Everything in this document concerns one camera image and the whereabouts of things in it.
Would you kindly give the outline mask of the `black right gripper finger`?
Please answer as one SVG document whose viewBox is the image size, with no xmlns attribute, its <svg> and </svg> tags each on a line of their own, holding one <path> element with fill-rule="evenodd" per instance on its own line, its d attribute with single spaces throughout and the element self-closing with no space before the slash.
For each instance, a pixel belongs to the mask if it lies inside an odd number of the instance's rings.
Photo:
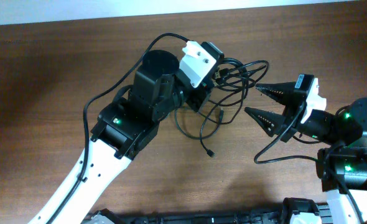
<svg viewBox="0 0 367 224">
<path fill-rule="evenodd" d="M 285 83 L 258 83 L 255 88 L 262 94 L 270 97 L 274 101 L 281 105 L 297 105 L 297 100 L 294 94 L 295 82 L 285 82 Z"/>
<path fill-rule="evenodd" d="M 286 126 L 286 117 L 281 114 L 250 107 L 245 107 L 244 111 L 260 125 L 269 137 L 280 134 Z"/>
</svg>

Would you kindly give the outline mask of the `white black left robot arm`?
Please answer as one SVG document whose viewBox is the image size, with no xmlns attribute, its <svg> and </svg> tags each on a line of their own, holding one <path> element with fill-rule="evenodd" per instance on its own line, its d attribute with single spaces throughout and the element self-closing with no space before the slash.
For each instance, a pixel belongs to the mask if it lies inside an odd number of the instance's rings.
<svg viewBox="0 0 367 224">
<path fill-rule="evenodd" d="M 183 52 L 182 59 L 165 50 L 142 56 L 133 84 L 122 87 L 101 110 L 77 163 L 31 223 L 81 223 L 170 112 L 185 103 L 200 110 L 224 54 L 203 47 Z"/>
</svg>

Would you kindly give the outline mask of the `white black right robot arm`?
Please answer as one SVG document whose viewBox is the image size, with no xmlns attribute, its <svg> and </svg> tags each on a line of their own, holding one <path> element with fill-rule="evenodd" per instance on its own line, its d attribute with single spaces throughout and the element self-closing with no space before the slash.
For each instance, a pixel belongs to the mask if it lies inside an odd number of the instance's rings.
<svg viewBox="0 0 367 224">
<path fill-rule="evenodd" d="M 256 89 L 284 106 L 282 114 L 247 107 L 266 134 L 273 138 L 254 157 L 256 164 L 303 159 L 315 163 L 327 196 L 333 223 L 367 223 L 367 98 L 359 98 L 335 113 L 326 111 L 317 78 L 296 82 L 257 84 Z M 278 141 L 295 134 L 325 143 L 316 157 L 293 155 L 262 160 Z"/>
</svg>

